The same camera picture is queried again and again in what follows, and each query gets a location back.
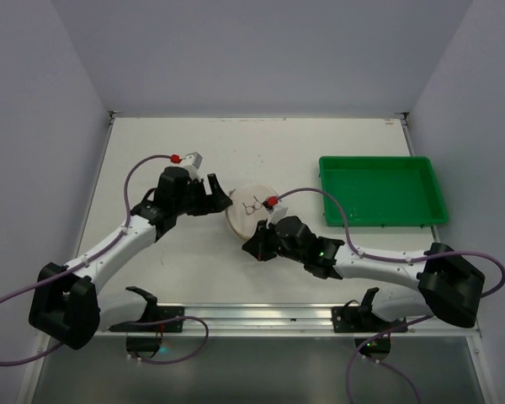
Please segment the black bracket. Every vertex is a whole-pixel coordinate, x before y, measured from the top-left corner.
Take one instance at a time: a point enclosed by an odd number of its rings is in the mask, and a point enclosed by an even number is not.
[[[180,317],[185,314],[183,306],[155,306],[151,314],[150,322],[158,322],[161,320],[170,320],[174,317]],[[183,330],[183,320],[169,322],[162,328],[163,332],[181,332]],[[143,327],[137,324],[116,324],[109,328],[111,332],[161,332],[161,326]]]
[[[378,288],[367,290],[361,301],[360,306],[351,306],[347,303],[345,306],[334,306],[331,309],[331,321],[335,333],[351,332],[380,332],[388,328],[403,326],[406,320],[385,322],[372,313],[372,300]],[[397,332],[406,332],[407,327]]]

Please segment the black clamp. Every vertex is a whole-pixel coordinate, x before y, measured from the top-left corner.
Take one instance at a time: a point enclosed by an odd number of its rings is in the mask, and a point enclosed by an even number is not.
[[[183,306],[158,306],[157,297],[150,292],[146,292],[136,286],[125,288],[131,292],[137,293],[142,296],[146,301],[146,309],[142,313],[142,317],[137,322],[159,322],[163,320],[170,320],[175,317],[181,317],[185,313]],[[160,332],[161,326],[145,327],[135,323],[116,324],[109,328],[111,332]],[[164,332],[181,332],[183,330],[183,320],[176,320],[169,322],[163,327]]]
[[[350,301],[345,306],[335,306],[331,309],[331,321],[335,333],[350,332],[380,332],[388,328],[403,326],[406,320],[385,322],[372,313],[372,300],[380,289],[367,290],[361,305],[351,306]],[[397,332],[406,332],[407,327]]]

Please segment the white table surface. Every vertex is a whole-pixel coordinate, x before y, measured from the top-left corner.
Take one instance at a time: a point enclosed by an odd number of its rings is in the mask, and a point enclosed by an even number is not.
[[[125,217],[125,175],[143,157],[200,152],[202,173],[216,173],[228,192],[260,182],[278,193],[318,187],[321,156],[408,156],[399,120],[118,118],[99,174],[81,252],[107,236]],[[130,184],[134,205],[157,185],[167,161],[137,170]],[[322,197],[297,194],[285,200],[317,234],[343,237],[322,216]],[[359,245],[395,250],[430,246],[430,228],[353,228]],[[166,303],[340,303],[361,299],[380,282],[314,278],[300,264],[276,258],[259,263],[241,250],[224,214],[182,216],[158,243],[134,257],[102,294],[138,286]]]

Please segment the white enclosure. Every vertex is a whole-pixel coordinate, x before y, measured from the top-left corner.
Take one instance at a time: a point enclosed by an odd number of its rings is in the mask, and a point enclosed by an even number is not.
[[[119,111],[113,115],[118,118],[111,120],[109,111]],[[0,0],[0,296],[114,229],[124,214],[122,181],[134,162],[155,152],[193,151],[205,156],[203,172],[217,173],[225,190],[259,181],[279,192],[318,186],[317,159],[324,155],[428,156],[449,223],[437,233],[355,229],[355,241],[419,249],[439,235],[455,248],[481,250],[505,263],[505,0]],[[139,170],[131,198],[153,186],[161,167]],[[319,198],[296,195],[288,206],[317,233],[342,235],[325,226]],[[257,392],[264,396],[243,388],[229,392],[228,402],[299,402],[278,388],[298,384],[304,386],[300,396],[319,402],[325,380],[340,371],[330,360],[337,357],[337,340],[327,337],[329,305],[360,299],[373,283],[325,282],[292,263],[259,266],[241,253],[223,216],[180,218],[168,238],[108,285],[112,291],[135,284],[161,301],[190,305],[214,326],[212,356],[160,374],[133,372],[113,356],[120,352],[117,337],[98,335],[78,353],[0,368],[0,403],[56,402],[68,386],[78,394],[69,395],[71,402],[110,397],[83,390],[81,378],[78,385],[61,385],[69,369],[84,377],[90,371],[112,374],[112,382],[98,383],[99,393],[119,385],[120,377],[131,378],[149,392],[145,401],[165,395],[178,402],[186,390],[150,392],[146,380],[205,380],[202,372],[211,373],[221,355],[235,360],[210,375],[208,396],[205,389],[195,391],[190,400],[221,398],[215,376],[241,369],[258,376],[264,390]],[[478,265],[487,285],[494,284],[495,269]],[[0,359],[23,358],[46,345],[27,323],[30,300],[28,293],[0,306]],[[229,306],[224,311],[217,304]],[[263,325],[251,318],[227,322],[237,310],[232,305],[246,304],[272,304],[280,318]],[[283,322],[294,316],[290,312],[315,327],[310,340],[297,342],[303,329]],[[426,324],[402,337],[392,358],[415,377],[424,402],[467,393],[467,402],[505,404],[505,288],[482,301],[479,329]],[[247,327],[266,332],[271,326],[284,330],[273,336],[287,339],[243,338],[255,337],[243,333]],[[197,327],[184,331],[199,335]],[[227,351],[217,336],[230,338]],[[236,358],[240,338],[250,352],[279,352],[288,367],[259,375],[255,355]],[[348,348],[353,343],[339,341]],[[314,354],[290,359],[292,350],[277,348],[281,343]],[[101,349],[98,366],[84,365]],[[415,362],[419,353],[423,361]],[[340,361],[347,358],[342,354]],[[427,363],[449,371],[431,379],[423,372]],[[297,367],[305,373],[280,376]],[[398,376],[371,369],[356,370],[356,402],[374,401],[367,372],[375,372],[376,385],[394,388],[386,402],[412,400]],[[318,376],[322,371],[325,377]],[[453,385],[456,374],[460,383]],[[262,376],[280,377],[280,383],[263,384]],[[113,402],[138,398],[132,389],[113,391]],[[345,399],[338,388],[323,398]]]

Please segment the cable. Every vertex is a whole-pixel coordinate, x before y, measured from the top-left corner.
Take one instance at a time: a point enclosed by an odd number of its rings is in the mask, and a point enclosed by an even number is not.
[[[326,192],[326,191],[324,191],[322,189],[308,188],[308,187],[307,188],[292,189],[292,190],[290,190],[288,192],[285,192],[284,194],[279,195],[277,197],[277,200],[282,200],[282,199],[286,198],[287,196],[290,196],[292,194],[296,194],[298,192],[316,192],[318,194],[321,194],[321,195],[329,198],[335,204],[335,206],[337,206],[337,209],[340,212],[340,216],[343,218],[344,233],[346,235],[346,243],[348,244],[348,246],[350,247],[350,249],[354,253],[356,253],[358,255],[361,255],[362,257],[365,257],[365,258],[374,259],[376,261],[382,261],[382,262],[386,262],[386,263],[406,263],[407,262],[405,259],[381,257],[381,256],[374,255],[374,254],[367,254],[367,253],[360,252],[360,250],[358,250],[358,248],[356,248],[356,246],[352,242],[352,239],[351,239],[351,236],[350,236],[350,231],[349,231],[348,217],[346,216],[346,212],[344,212],[344,208],[338,203],[338,201],[331,194],[329,194],[328,192]],[[499,282],[494,287],[490,288],[486,292],[483,292],[481,294],[481,298],[487,297],[489,295],[492,295],[492,294],[496,293],[498,290],[500,290],[505,285],[505,266],[502,263],[500,263],[496,258],[494,258],[493,256],[491,256],[489,254],[486,254],[484,252],[475,252],[475,251],[449,251],[449,252],[440,252],[438,254],[431,254],[431,255],[426,255],[426,256],[419,257],[419,258],[413,258],[410,261],[410,263],[421,263],[423,261],[428,261],[428,260],[431,260],[431,259],[447,258],[447,257],[455,257],[455,256],[458,256],[458,257],[460,257],[460,256],[472,256],[472,257],[484,258],[484,259],[487,259],[488,261],[491,261],[492,263],[494,263],[499,268],[499,270],[501,272],[501,278],[500,278]],[[374,335],[373,337],[371,337],[371,338],[365,340],[364,342],[362,342],[353,351],[353,354],[350,357],[350,360],[348,361],[348,363],[346,365],[346,372],[345,372],[346,395],[348,396],[348,399],[349,399],[349,401],[350,401],[351,404],[354,403],[354,397],[352,395],[352,389],[351,389],[351,386],[350,386],[350,375],[351,375],[352,365],[353,365],[353,363],[355,361],[355,358],[357,357],[357,355],[361,351],[361,348],[364,347],[365,344],[371,343],[371,342],[375,341],[376,339],[382,338],[386,334],[389,334],[391,332],[396,332],[397,330],[403,329],[403,328],[405,328],[407,326],[411,326],[413,324],[418,324],[419,322],[424,322],[428,318],[431,318],[431,317],[430,316],[420,317],[417,320],[413,320],[413,321],[408,322],[406,324],[403,324],[403,325],[400,325],[400,326],[397,326],[397,327],[393,327],[393,328],[390,328],[388,330],[379,332],[376,335]],[[407,375],[405,375],[401,370],[397,369],[392,364],[386,364],[386,363],[382,363],[382,362],[380,362],[380,364],[382,364],[386,368],[388,368],[388,369],[396,372],[404,380],[406,380],[407,383],[412,388],[413,392],[415,393],[415,397],[417,398],[417,402],[419,404],[421,403],[421,397],[419,395],[419,392],[417,391],[417,387],[413,384],[413,382],[410,380],[410,378]]]
[[[204,326],[204,329],[205,329],[204,339],[202,340],[202,343],[200,343],[200,345],[193,352],[188,353],[187,355],[182,356],[181,358],[177,358],[177,359],[152,360],[152,359],[148,359],[148,358],[140,358],[140,361],[145,362],[147,364],[178,364],[178,363],[183,362],[187,359],[191,359],[194,356],[196,356],[197,354],[199,354],[200,351],[202,351],[205,348],[205,345],[208,343],[208,337],[210,336],[210,329],[208,328],[208,325],[205,323],[205,321],[202,320],[201,318],[198,318],[195,316],[178,316],[178,317],[170,318],[167,320],[161,320],[158,322],[130,322],[128,324],[134,324],[136,326],[143,326],[143,327],[153,327],[153,326],[160,326],[162,324],[167,324],[169,322],[179,322],[182,320],[193,320],[195,322],[199,322],[200,324],[202,324],[202,326]]]
[[[131,180],[131,177],[133,173],[136,171],[138,167],[140,167],[142,164],[145,162],[149,162],[150,160],[154,160],[156,158],[166,158],[170,159],[171,157],[165,154],[156,154],[154,156],[149,156],[146,158],[143,158],[140,160],[133,168],[129,171],[127,174],[127,177],[125,178],[124,182],[124,201],[125,201],[125,224],[124,227],[129,227],[130,220],[131,220],[131,213],[130,213],[130,202],[129,202],[129,195],[128,195],[128,190],[129,190],[129,182]],[[47,278],[45,280],[41,280],[40,282],[36,282],[35,284],[29,284],[28,286],[25,286],[19,290],[15,290],[14,292],[8,293],[7,295],[4,295],[0,298],[0,305],[8,300],[11,300],[14,297],[17,297],[19,295],[22,295],[23,293],[29,292],[31,290],[34,290],[36,288],[40,288],[41,286],[45,286],[48,284],[51,284],[52,282],[63,278],[69,274],[73,274],[74,272],[78,271],[81,268],[84,268],[88,263],[91,263],[92,261],[98,259],[101,257],[103,254],[108,252],[112,247],[114,247],[118,242],[121,240],[121,238],[124,236],[123,232],[119,232],[118,235],[109,242],[105,247],[101,248],[98,252],[96,252],[93,256],[88,257],[88,261],[86,263],[82,262],[77,265],[72,266],[71,268],[67,269],[66,271],[58,274],[51,276],[50,278]],[[25,358],[25,359],[19,359],[19,360],[0,360],[0,367],[8,367],[8,366],[19,366],[21,364],[28,364],[30,362],[33,362],[37,359],[41,359],[45,357],[48,354],[53,353],[56,351],[58,348],[60,348],[63,344],[58,343],[57,345],[47,349],[44,352],[38,353],[37,355]]]
[[[346,235],[346,243],[350,247],[350,249],[365,258],[369,259],[374,259],[376,261],[383,261],[385,263],[407,263],[406,259],[403,258],[388,258],[388,257],[381,257],[379,255],[374,255],[374,254],[367,254],[366,252],[360,252],[358,248],[354,245],[352,242],[352,238],[350,236],[350,230],[349,230],[349,224],[348,224],[348,217],[346,216],[346,213],[344,212],[343,207],[338,203],[338,201],[328,192],[322,190],[322,189],[317,189],[317,188],[297,188],[297,189],[292,189],[291,191],[285,192],[284,194],[281,194],[277,197],[277,200],[282,200],[283,198],[286,198],[287,196],[290,196],[292,194],[296,194],[298,192],[316,192],[318,194],[322,194],[323,196],[329,198],[336,206],[338,211],[340,212],[341,217],[343,218],[343,224],[344,224],[344,233]],[[494,258],[492,255],[486,254],[484,252],[477,252],[477,251],[448,251],[448,252],[440,252],[438,254],[431,254],[431,255],[425,255],[423,257],[419,258],[413,258],[410,263],[421,263],[423,261],[429,261],[431,259],[436,259],[436,258],[447,258],[447,257],[459,257],[459,256],[471,256],[471,257],[479,257],[479,258],[484,258],[487,259],[488,261],[491,261],[494,263],[500,270],[501,272],[501,279],[499,282],[490,290],[483,292],[481,297],[487,297],[489,295],[492,295],[493,293],[496,293],[498,290],[500,290],[504,285],[505,285],[505,266],[500,263],[496,258]]]

